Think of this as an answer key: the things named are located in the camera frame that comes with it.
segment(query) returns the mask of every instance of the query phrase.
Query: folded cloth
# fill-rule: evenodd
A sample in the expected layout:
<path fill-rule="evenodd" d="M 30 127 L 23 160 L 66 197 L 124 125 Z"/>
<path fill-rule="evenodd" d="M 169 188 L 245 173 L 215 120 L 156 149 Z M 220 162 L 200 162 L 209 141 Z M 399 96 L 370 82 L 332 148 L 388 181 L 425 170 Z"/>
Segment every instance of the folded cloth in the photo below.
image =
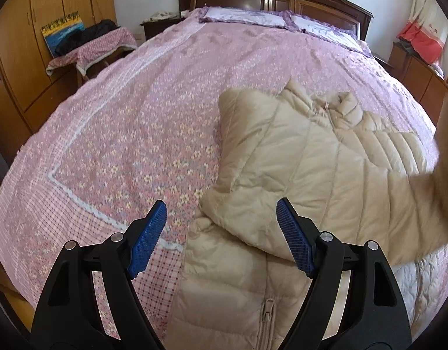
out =
<path fill-rule="evenodd" d="M 109 31 L 107 34 L 85 43 L 64 56 L 52 59 L 47 66 L 46 73 L 51 75 L 54 69 L 74 63 L 80 74 L 85 76 L 89 67 L 113 54 L 119 48 L 124 50 L 135 50 L 137 48 L 136 40 L 126 27 Z"/>
<path fill-rule="evenodd" d="M 84 30 L 73 30 L 60 41 L 55 48 L 55 53 L 58 56 L 66 55 L 83 44 L 118 28 L 119 27 L 112 20 L 102 20 L 98 24 L 87 27 Z"/>

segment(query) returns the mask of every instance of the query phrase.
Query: red cloth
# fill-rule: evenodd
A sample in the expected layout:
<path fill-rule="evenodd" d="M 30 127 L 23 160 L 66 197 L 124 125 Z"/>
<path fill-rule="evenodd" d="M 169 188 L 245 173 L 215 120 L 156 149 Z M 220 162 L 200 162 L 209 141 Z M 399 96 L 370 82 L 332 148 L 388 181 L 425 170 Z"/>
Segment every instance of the red cloth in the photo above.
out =
<path fill-rule="evenodd" d="M 436 38 L 431 37 L 427 31 L 422 30 L 416 22 L 408 22 L 398 34 L 398 38 L 409 41 L 414 50 L 428 64 L 436 62 L 441 51 L 443 51 L 441 43 Z"/>

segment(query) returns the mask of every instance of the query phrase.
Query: wooden dresser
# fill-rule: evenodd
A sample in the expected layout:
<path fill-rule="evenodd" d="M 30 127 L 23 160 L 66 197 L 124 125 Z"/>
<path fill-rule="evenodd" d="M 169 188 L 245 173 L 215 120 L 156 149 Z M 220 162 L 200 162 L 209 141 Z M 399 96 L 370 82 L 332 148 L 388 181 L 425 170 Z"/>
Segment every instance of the wooden dresser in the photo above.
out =
<path fill-rule="evenodd" d="M 85 27 L 116 21 L 113 0 L 7 0 L 0 10 L 0 152 L 10 164 L 58 104 L 74 94 L 74 67 L 48 76 L 52 56 L 41 27 L 78 11 Z"/>
<path fill-rule="evenodd" d="M 423 107 L 436 125 L 443 99 L 448 93 L 447 82 L 440 78 L 423 60 L 411 56 L 400 43 L 394 43 L 389 57 L 391 76 L 398 79 Z"/>

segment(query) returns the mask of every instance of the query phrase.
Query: black bag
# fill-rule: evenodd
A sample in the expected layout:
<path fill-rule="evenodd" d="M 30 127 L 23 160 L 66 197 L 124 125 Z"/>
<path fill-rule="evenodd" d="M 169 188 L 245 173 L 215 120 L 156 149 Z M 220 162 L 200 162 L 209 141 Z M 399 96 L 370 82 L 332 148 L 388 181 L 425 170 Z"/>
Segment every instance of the black bag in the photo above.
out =
<path fill-rule="evenodd" d="M 60 41 L 55 48 L 55 54 L 57 56 L 68 54 L 70 51 L 75 50 L 85 43 L 118 28 L 119 27 L 112 20 L 102 20 L 98 24 L 87 27 L 84 30 L 74 30 Z"/>

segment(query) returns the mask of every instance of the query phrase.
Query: nightstand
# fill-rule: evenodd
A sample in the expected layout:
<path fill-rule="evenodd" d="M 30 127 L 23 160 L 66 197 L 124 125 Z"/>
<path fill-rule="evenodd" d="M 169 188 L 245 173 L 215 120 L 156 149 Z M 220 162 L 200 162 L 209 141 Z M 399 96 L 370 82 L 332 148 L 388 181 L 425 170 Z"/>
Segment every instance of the nightstand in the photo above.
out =
<path fill-rule="evenodd" d="M 168 27 L 178 24 L 183 20 L 184 18 L 176 17 L 167 20 L 143 22 L 141 26 L 144 29 L 144 36 L 146 37 L 146 40 L 148 40 L 162 33 Z"/>
<path fill-rule="evenodd" d="M 386 70 L 386 72 L 388 72 L 388 74 L 392 76 L 394 67 L 391 64 L 389 64 L 388 61 L 381 58 L 378 54 L 372 52 L 372 55 L 374 56 L 376 61 L 381 65 L 381 67 L 383 67 Z"/>

